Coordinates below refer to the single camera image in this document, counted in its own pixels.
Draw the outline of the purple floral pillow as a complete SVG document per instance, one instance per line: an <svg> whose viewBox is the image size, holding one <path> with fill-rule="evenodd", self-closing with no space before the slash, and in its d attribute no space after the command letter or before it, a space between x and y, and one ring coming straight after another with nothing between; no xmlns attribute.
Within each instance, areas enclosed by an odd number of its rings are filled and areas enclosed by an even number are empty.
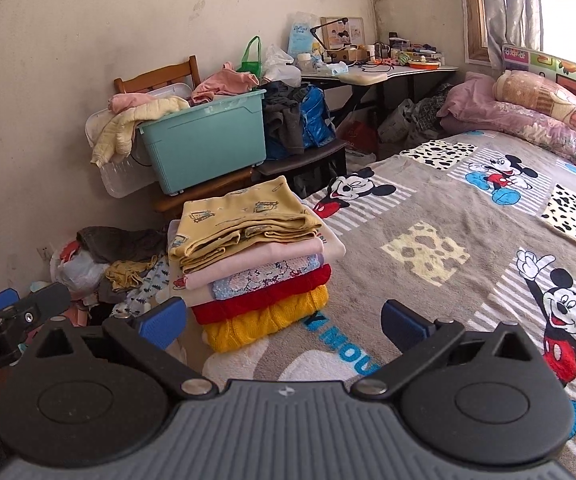
<svg viewBox="0 0 576 480"><path fill-rule="evenodd" d="M516 136L576 165L576 132L560 120L493 97L495 80L479 73L450 89L436 117L449 134L494 130Z"/></svg>

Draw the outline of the grey window curtain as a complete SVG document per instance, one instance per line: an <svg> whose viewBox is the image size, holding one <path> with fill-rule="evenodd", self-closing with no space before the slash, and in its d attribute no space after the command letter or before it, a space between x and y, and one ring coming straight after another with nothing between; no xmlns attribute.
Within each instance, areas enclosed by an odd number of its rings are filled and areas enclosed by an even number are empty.
<svg viewBox="0 0 576 480"><path fill-rule="evenodd" d="M502 69L502 47L542 50L542 0L483 0L487 50L494 70Z"/></svg>

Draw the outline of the black clothes pile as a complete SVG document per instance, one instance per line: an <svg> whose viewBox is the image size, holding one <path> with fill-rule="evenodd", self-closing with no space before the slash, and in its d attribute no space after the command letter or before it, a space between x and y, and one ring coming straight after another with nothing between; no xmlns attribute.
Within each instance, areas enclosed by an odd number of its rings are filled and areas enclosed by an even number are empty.
<svg viewBox="0 0 576 480"><path fill-rule="evenodd" d="M306 87L290 87L282 81L263 84L263 127L267 156L284 159L305 151L301 104Z"/></svg>

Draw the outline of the red folded sweater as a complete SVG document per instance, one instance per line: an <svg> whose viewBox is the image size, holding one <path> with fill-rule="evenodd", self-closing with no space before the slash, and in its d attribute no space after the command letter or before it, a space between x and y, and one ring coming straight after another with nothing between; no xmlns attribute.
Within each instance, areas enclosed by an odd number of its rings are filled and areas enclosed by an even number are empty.
<svg viewBox="0 0 576 480"><path fill-rule="evenodd" d="M324 264L312 272L289 280L248 292L226 300L214 300L192 307L192 313L200 325L222 323L239 315L267 309L279 301L311 292L330 280L331 266Z"/></svg>

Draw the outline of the yellow printed pajama garment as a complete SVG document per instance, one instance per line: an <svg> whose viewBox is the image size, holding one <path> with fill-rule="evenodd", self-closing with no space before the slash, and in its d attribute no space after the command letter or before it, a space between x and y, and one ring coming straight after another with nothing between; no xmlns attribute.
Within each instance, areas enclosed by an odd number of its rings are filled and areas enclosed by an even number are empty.
<svg viewBox="0 0 576 480"><path fill-rule="evenodd" d="M321 219L285 177L184 205L169 258L186 274L257 244L293 243L316 234Z"/></svg>

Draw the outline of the floor clothes pile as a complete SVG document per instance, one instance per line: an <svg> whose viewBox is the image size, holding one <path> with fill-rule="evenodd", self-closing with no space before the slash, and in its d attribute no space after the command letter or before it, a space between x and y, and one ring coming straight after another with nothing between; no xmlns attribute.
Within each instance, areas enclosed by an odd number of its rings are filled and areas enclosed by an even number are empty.
<svg viewBox="0 0 576 480"><path fill-rule="evenodd" d="M162 229L90 226L79 230L49 258L50 279L70 292L67 316L85 326L117 313L148 312L169 285L166 243Z"/></svg>

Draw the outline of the picture frame on table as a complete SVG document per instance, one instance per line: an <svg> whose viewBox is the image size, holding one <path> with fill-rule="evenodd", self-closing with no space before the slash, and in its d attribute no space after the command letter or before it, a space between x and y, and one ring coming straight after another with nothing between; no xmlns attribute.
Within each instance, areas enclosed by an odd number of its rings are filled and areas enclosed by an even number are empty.
<svg viewBox="0 0 576 480"><path fill-rule="evenodd" d="M329 50L365 46L365 25L362 18L320 18L324 45Z"/></svg>

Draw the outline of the pink garment in bin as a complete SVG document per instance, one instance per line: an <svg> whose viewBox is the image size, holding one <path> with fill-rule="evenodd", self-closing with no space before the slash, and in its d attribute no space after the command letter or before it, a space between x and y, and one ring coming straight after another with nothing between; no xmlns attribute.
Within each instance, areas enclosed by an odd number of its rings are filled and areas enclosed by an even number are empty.
<svg viewBox="0 0 576 480"><path fill-rule="evenodd" d="M191 105L200 105L213 101L217 96L239 96L255 89L260 84L253 73L239 73L226 62L216 73L198 84L189 99Z"/></svg>

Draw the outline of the blue plastic bag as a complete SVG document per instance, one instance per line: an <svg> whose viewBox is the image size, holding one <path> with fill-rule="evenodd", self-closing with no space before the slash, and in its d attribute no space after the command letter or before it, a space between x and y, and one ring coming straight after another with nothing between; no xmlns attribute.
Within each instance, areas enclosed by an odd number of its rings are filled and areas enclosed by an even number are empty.
<svg viewBox="0 0 576 480"><path fill-rule="evenodd" d="M335 140L335 127L331 125L329 108L325 100L324 91L311 84L301 87L307 88L307 95L301 104L303 141L306 151L310 148L321 148L332 140Z"/></svg>

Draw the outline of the yellow knit sweater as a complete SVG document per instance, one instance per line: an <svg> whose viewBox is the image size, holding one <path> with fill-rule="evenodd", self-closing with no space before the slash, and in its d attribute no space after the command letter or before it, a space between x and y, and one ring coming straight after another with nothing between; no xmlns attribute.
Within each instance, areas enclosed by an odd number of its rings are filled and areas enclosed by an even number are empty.
<svg viewBox="0 0 576 480"><path fill-rule="evenodd" d="M329 300L326 285L279 301L260 311L251 311L231 320L203 327L204 342L217 353L239 350L323 308Z"/></svg>

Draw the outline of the pink folded garment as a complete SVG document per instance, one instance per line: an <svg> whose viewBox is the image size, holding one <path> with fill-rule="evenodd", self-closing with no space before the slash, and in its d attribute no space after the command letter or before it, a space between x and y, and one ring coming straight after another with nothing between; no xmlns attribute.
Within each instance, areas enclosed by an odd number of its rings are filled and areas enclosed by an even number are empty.
<svg viewBox="0 0 576 480"><path fill-rule="evenodd" d="M162 302L179 297L188 307L197 307L214 301L211 284L221 278L274 263L281 260L322 255L324 264L340 260L346 253L341 240L327 226L321 226L313 237L293 243L261 243L238 254L227 257L200 270L185 274L181 267L172 262L169 265L169 285L155 295Z"/></svg>

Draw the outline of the black folding table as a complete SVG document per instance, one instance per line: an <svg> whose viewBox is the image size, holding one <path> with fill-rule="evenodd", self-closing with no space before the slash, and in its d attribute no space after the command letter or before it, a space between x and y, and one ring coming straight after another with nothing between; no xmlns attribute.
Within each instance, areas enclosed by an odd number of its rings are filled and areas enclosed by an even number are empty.
<svg viewBox="0 0 576 480"><path fill-rule="evenodd" d="M340 87L350 87L351 94L345 103L336 110L331 110L331 119L335 128L353 114L355 110L365 110L376 107L378 117L383 120L388 115L385 106L385 85L393 80L402 80L406 84L409 99L416 97L415 78L421 76L439 76L440 79L432 88L438 86L458 73L457 66L441 65L436 70L420 70L404 66L373 65L373 70L367 66L352 66L345 74L325 76L320 74L302 74L302 81L308 82L321 90L331 90Z"/></svg>

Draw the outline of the cream dotted pillow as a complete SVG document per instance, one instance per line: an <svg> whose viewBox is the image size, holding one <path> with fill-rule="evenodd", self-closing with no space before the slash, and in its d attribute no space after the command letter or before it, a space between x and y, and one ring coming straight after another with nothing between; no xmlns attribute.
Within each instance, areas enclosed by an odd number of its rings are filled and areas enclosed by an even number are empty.
<svg viewBox="0 0 576 480"><path fill-rule="evenodd" d="M576 132L576 95L556 82L525 70L506 70L493 84L497 101L546 115Z"/></svg>

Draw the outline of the floral printed folded garment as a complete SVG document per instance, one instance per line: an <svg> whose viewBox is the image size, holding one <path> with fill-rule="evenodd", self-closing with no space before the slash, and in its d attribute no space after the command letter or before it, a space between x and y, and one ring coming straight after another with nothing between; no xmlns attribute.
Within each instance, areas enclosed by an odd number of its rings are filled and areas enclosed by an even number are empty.
<svg viewBox="0 0 576 480"><path fill-rule="evenodd" d="M258 268L241 271L213 282L211 284L213 297L215 300L227 300L249 292L256 292L262 288L315 271L323 263L324 257L322 255L310 255L266 263Z"/></svg>

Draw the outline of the grey Mickey Mouse blanket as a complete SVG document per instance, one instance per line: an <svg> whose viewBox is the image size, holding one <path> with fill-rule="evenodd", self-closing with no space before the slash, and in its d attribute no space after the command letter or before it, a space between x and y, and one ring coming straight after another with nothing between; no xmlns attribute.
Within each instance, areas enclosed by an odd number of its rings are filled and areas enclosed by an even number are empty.
<svg viewBox="0 0 576 480"><path fill-rule="evenodd" d="M385 301L489 332L519 323L576 404L576 168L473 131L338 178L307 200L345 246L318 312L233 352L190 324L189 364L230 378L355 382L397 356ZM562 463L576 475L576 435Z"/></svg>

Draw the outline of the wooden chair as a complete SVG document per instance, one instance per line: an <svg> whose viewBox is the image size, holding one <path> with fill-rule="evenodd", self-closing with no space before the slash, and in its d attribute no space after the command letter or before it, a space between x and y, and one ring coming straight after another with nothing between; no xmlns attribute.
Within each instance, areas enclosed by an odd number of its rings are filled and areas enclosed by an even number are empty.
<svg viewBox="0 0 576 480"><path fill-rule="evenodd" d="M189 55L184 62L159 67L131 79L114 78L113 87L120 96L128 93L146 96L147 90L161 90L163 87L186 81L192 83L192 89L196 89L201 82L198 60L194 54ZM135 112L137 118L133 136L139 136L137 130L141 126L150 126L162 122L163 119L176 118L179 114L190 111L187 100L179 96L154 99L148 104L132 107L128 110L128 115ZM161 214L164 220L179 219L186 203L241 190L253 183L253 174L254 168L247 166L185 188L175 195L165 194L161 184L154 183L149 186L150 203L152 209Z"/></svg>

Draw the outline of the cream knit garment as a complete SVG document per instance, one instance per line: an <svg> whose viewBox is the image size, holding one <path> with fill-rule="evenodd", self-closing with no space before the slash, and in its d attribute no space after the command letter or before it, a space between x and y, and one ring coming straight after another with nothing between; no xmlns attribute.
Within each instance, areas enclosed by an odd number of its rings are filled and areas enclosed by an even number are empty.
<svg viewBox="0 0 576 480"><path fill-rule="evenodd" d="M90 162L102 168L109 162L122 162L131 154L135 129L142 122L153 122L166 115L188 110L189 103L178 96L154 99L128 107L114 115L102 128L92 151Z"/></svg>

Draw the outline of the green mesh bag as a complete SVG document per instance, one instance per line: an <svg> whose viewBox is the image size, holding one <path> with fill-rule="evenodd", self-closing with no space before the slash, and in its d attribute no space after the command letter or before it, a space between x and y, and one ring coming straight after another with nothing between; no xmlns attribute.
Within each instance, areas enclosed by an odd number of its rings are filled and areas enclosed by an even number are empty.
<svg viewBox="0 0 576 480"><path fill-rule="evenodd" d="M262 77L262 40L259 36L252 37L248 42L241 56L237 72L250 73L257 79Z"/></svg>

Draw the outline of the teal plastic storage bin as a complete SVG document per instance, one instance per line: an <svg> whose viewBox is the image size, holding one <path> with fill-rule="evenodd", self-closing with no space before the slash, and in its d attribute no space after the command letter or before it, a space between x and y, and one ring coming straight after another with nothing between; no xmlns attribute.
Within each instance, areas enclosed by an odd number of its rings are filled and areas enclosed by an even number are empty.
<svg viewBox="0 0 576 480"><path fill-rule="evenodd" d="M166 195L265 162L264 92L220 96L139 126Z"/></svg>

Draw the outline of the clear plastic bin lid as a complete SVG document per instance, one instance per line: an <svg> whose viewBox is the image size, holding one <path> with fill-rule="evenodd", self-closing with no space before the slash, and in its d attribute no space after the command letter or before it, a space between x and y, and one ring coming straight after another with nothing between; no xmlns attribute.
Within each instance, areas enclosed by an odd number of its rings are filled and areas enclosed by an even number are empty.
<svg viewBox="0 0 576 480"><path fill-rule="evenodd" d="M88 117L85 124L87 142L94 148L102 129L118 113L148 101L170 96L187 100L191 92L188 84L177 82L146 93L118 93L109 100L105 110L99 110ZM120 162L108 162L100 167L99 171L107 193L114 198L123 198L157 181L146 148L139 143L139 133L133 136L132 151L128 157Z"/></svg>

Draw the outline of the colourful alphabet play mat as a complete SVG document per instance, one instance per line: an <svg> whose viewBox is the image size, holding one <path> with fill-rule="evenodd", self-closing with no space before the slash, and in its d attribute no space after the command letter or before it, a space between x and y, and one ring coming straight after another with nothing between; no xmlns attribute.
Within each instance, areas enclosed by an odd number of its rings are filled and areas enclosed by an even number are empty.
<svg viewBox="0 0 576 480"><path fill-rule="evenodd" d="M502 47L505 70L524 70L552 80L576 95L576 64L540 51L505 44Z"/></svg>

